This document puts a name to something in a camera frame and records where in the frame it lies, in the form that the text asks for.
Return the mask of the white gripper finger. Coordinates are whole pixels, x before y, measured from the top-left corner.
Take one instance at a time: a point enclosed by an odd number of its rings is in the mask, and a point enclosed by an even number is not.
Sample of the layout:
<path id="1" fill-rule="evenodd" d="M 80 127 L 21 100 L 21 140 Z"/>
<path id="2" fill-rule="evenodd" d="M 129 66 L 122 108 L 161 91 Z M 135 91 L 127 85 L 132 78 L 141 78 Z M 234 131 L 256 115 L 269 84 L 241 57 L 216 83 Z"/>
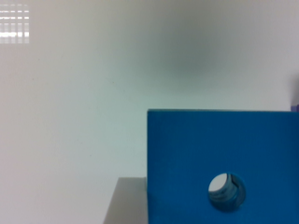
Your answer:
<path id="1" fill-rule="evenodd" d="M 148 224 L 146 177 L 120 177 L 103 224 Z"/>

